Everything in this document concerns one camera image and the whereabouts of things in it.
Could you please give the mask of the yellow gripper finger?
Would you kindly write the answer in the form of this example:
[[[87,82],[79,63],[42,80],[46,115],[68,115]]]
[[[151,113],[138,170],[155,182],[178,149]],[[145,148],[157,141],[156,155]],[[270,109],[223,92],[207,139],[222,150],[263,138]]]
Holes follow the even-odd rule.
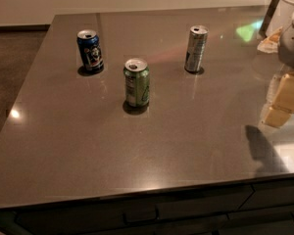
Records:
[[[284,74],[279,81],[269,108],[264,114],[265,125],[279,128],[294,114],[294,71]]]

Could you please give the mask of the dark panel behind arm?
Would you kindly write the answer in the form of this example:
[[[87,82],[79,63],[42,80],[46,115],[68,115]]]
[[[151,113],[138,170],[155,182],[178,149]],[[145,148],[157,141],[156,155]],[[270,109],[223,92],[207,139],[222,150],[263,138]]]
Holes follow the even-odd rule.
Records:
[[[259,34],[263,37],[266,38],[267,37],[267,30],[269,28],[270,22],[273,18],[273,15],[276,11],[277,5],[279,3],[280,0],[270,0],[267,12],[265,14],[264,20],[262,22],[262,25],[259,29]]]

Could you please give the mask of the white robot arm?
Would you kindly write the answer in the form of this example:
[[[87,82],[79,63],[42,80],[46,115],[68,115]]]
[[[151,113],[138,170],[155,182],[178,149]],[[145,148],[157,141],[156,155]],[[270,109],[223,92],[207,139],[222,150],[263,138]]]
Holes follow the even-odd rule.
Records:
[[[278,0],[266,37],[262,45],[276,49],[282,69],[271,80],[262,122],[279,128],[294,114],[294,0]]]

